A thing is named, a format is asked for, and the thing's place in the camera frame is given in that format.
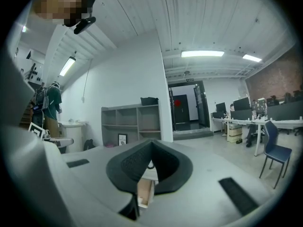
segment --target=black basket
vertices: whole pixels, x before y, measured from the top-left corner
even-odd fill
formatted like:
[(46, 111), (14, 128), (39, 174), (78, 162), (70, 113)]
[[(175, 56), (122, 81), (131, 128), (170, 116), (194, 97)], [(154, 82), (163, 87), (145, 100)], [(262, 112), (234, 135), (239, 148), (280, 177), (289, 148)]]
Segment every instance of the black basket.
[(158, 104), (158, 98), (154, 98), (154, 97), (141, 97), (141, 104), (142, 104), (142, 106), (157, 105)]

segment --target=gray shelf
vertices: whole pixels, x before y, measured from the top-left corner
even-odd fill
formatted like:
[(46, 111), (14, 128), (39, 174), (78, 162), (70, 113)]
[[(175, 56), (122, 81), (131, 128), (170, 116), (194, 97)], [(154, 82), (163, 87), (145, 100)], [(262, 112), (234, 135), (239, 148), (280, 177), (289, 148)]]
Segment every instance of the gray shelf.
[(139, 133), (160, 133), (160, 130), (140, 130)]
[(103, 124), (102, 126), (116, 127), (116, 128), (137, 128), (138, 127), (138, 125), (126, 125), (126, 124), (121, 124), (121, 125), (118, 125), (118, 124)]
[(158, 105), (102, 107), (101, 124), (104, 145), (118, 145), (118, 134), (126, 134), (127, 143), (161, 139)]
[(160, 140), (161, 133), (160, 132), (140, 132), (139, 140), (143, 140), (143, 139)]

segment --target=door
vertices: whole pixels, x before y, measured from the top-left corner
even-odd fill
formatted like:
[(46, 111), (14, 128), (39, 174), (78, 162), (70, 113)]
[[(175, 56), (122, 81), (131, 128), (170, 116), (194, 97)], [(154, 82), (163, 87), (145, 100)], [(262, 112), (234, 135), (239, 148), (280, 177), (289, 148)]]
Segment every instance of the door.
[(203, 108), (200, 87), (199, 86), (195, 87), (194, 91), (195, 91), (195, 96), (196, 96), (199, 124), (202, 124), (205, 126), (206, 123), (205, 123), (204, 108)]
[(174, 106), (174, 98), (173, 92), (171, 88), (169, 88), (169, 101), (170, 101), (170, 112), (171, 112), (171, 120), (172, 120), (172, 130), (176, 130), (176, 121), (175, 121), (175, 106)]
[(189, 109), (187, 102), (187, 95), (173, 96), (175, 108), (175, 122), (188, 123)]

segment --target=chair leg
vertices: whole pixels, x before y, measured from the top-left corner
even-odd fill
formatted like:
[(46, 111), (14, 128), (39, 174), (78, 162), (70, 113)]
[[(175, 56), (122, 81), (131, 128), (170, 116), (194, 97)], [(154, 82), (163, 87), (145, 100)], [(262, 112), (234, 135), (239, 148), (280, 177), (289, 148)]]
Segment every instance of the chair leg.
[(273, 159), (271, 159), (271, 163), (270, 163), (270, 166), (269, 166), (269, 169), (271, 168), (271, 165), (273, 164)]
[(285, 171), (284, 171), (284, 174), (283, 174), (282, 178), (284, 178), (285, 173), (286, 173), (286, 171), (287, 171), (287, 167), (288, 167), (289, 159), (290, 159), (290, 157), (288, 158), (288, 161), (287, 161), (287, 164), (286, 164), (286, 168), (285, 168)]
[(276, 186), (278, 185), (279, 179), (280, 179), (280, 177), (281, 177), (281, 173), (282, 173), (282, 171), (283, 171), (283, 167), (284, 167), (284, 163), (282, 164), (281, 171), (280, 171), (280, 173), (279, 173), (279, 177), (278, 177), (278, 179), (277, 179), (277, 181), (276, 181), (276, 184), (275, 184), (275, 186), (274, 186), (274, 189), (275, 189)]
[(261, 178), (261, 176), (262, 176), (262, 173), (263, 173), (263, 171), (264, 171), (264, 167), (265, 167), (265, 165), (266, 165), (266, 161), (267, 161), (267, 157), (265, 158), (265, 162), (264, 162), (264, 165), (263, 165), (263, 168), (262, 168), (262, 171), (261, 171), (261, 174), (260, 174), (259, 178)]

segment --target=green shirt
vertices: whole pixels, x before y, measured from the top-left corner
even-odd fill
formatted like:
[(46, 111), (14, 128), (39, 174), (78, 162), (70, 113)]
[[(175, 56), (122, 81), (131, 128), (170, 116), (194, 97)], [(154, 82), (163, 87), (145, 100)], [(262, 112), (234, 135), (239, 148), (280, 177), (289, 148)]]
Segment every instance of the green shirt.
[(59, 111), (59, 104), (61, 101), (61, 94), (59, 88), (51, 86), (47, 90), (48, 108), (45, 110), (45, 116), (57, 120), (56, 110)]

